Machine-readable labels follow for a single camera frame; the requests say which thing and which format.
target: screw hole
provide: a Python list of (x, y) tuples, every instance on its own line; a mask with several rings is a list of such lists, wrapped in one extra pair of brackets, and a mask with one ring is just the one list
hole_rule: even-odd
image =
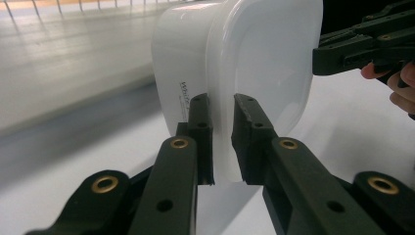
[(92, 192), (97, 194), (108, 193), (116, 188), (118, 179), (111, 175), (97, 178), (92, 184)]
[(206, 123), (204, 123), (204, 122), (200, 122), (200, 123), (198, 123), (198, 127), (200, 127), (200, 128), (206, 128), (206, 127), (208, 127), (208, 125)]
[(299, 145), (296, 142), (294, 142), (292, 140), (287, 140), (287, 139), (286, 140), (281, 140), (280, 145), (282, 147), (286, 148), (286, 149), (291, 149), (291, 150), (296, 149), (296, 148), (299, 147)]
[(170, 142), (170, 146), (174, 149), (183, 149), (189, 145), (189, 142), (185, 139), (175, 139)]
[(369, 185), (384, 194), (395, 195), (399, 193), (399, 188), (392, 182), (381, 177), (370, 177), (368, 180)]
[(173, 208), (173, 202), (171, 202), (171, 200), (169, 200), (169, 199), (162, 200), (162, 201), (157, 203), (157, 210), (159, 212), (168, 212), (172, 208)]
[(111, 179), (109, 179), (109, 178), (104, 179), (103, 181), (98, 183), (98, 188), (102, 189), (102, 188), (108, 187), (112, 184), (113, 184), (113, 181)]
[(337, 212), (337, 213), (343, 213), (345, 212), (345, 207), (343, 207), (342, 204), (335, 202), (335, 201), (330, 201), (327, 203), (327, 207), (332, 210), (333, 212)]

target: finger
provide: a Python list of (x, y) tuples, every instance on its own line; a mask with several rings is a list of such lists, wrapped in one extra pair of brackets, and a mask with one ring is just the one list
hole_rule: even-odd
[(400, 74), (399, 72), (392, 75), (388, 80), (388, 87), (399, 94), (401, 97), (405, 98), (406, 100), (409, 100), (411, 102), (415, 103), (415, 88), (414, 87), (405, 87), (405, 88), (399, 88), (397, 86), (397, 83), (400, 80)]
[(367, 79), (378, 78), (388, 73), (388, 71), (378, 72), (375, 73), (375, 65), (373, 63), (369, 63), (367, 66), (363, 67), (360, 71), (362, 76)]
[(405, 99), (396, 92), (393, 92), (390, 96), (392, 103), (403, 109), (409, 114), (415, 114), (415, 102)]
[(415, 87), (415, 65), (413, 63), (408, 63), (400, 72), (402, 80), (411, 87)]

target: brass insert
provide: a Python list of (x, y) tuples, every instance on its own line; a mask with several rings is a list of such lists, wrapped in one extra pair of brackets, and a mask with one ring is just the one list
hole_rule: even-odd
[(293, 140), (288, 140), (288, 139), (281, 140), (280, 145), (286, 149), (291, 149), (291, 150), (294, 150), (299, 147), (299, 145), (296, 142), (294, 142)]
[(174, 139), (170, 142), (170, 146), (174, 149), (183, 149), (189, 145), (189, 141), (185, 139)]
[(370, 186), (372, 186), (372, 188), (378, 190), (381, 193), (389, 195), (395, 195), (399, 193), (397, 186), (385, 178), (373, 176), (370, 177), (367, 182)]
[(104, 175), (95, 180), (92, 184), (92, 192), (103, 194), (115, 189), (118, 185), (118, 179), (110, 175)]
[(384, 39), (384, 40), (390, 40), (391, 39), (391, 37), (387, 34), (382, 35), (381, 38)]

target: white table surface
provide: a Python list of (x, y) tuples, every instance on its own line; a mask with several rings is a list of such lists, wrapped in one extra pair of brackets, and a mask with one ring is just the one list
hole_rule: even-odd
[[(314, 77), (290, 136), (347, 181), (377, 170), (409, 185), (415, 121), (390, 93), (357, 70)], [(154, 84), (1, 137), (0, 234), (48, 227), (84, 178), (103, 169), (132, 176), (154, 162), (167, 137)], [(198, 234), (275, 234), (258, 187), (216, 181), (199, 187)]]

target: white plastic bottle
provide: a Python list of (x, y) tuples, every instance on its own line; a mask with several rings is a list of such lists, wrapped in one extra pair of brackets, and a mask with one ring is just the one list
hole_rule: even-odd
[(311, 84), (321, 0), (200, 1), (170, 8), (155, 30), (153, 63), (171, 134), (190, 99), (207, 93), (215, 174), (240, 181), (231, 145), (234, 94), (258, 100), (279, 135), (299, 121)]

